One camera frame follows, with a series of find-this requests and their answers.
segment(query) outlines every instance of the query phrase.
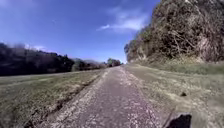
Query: rocky hillside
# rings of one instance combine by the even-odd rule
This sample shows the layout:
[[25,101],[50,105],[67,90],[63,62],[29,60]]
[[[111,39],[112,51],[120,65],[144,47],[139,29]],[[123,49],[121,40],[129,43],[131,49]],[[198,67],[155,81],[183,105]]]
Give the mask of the rocky hillside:
[[150,24],[124,50],[129,62],[183,56],[224,60],[224,0],[161,0]]

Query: white cloud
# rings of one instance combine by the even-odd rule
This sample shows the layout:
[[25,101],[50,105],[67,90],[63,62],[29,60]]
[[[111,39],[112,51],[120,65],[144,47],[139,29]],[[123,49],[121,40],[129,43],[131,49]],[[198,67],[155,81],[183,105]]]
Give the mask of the white cloud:
[[100,30],[105,30],[105,29],[109,29],[111,26],[108,24],[108,25],[104,25],[104,26],[101,26],[100,28],[98,28],[97,30],[100,31]]
[[27,49],[34,49],[34,50],[38,50],[38,51],[47,51],[46,47],[41,46],[41,45],[32,46],[32,45],[29,45],[29,44],[25,44],[25,48],[27,48]]
[[101,26],[97,30],[112,29],[114,31],[138,31],[147,23],[147,14],[136,10],[122,10],[120,7],[115,7],[108,11],[108,14],[114,17],[114,22],[106,26]]

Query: sky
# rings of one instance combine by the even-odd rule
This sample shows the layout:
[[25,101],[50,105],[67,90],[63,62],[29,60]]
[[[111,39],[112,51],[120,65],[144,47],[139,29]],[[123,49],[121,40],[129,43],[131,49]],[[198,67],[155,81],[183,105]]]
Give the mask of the sky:
[[124,46],[159,0],[0,0],[0,42],[71,58],[126,62]]

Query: gravel path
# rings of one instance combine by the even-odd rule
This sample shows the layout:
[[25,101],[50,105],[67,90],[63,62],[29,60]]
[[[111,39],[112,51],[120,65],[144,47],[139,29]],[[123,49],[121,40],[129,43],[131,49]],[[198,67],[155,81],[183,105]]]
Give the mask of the gravel path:
[[155,112],[136,87],[141,81],[122,67],[102,78],[39,127],[156,128]]

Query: grassy field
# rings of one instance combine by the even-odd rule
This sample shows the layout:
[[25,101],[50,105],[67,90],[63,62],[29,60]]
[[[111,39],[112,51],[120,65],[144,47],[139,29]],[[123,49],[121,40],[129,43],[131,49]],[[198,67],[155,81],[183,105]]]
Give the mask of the grassy field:
[[180,72],[186,74],[224,74],[224,62],[219,63],[199,63],[192,58],[186,58],[183,60],[167,60],[165,62],[137,62],[137,64],[156,68],[171,72]]
[[0,128],[40,123],[101,73],[0,77]]
[[191,128],[224,127],[223,74],[185,74],[140,65],[125,68],[142,80],[137,86],[160,113],[158,117],[164,124],[180,114],[189,114]]

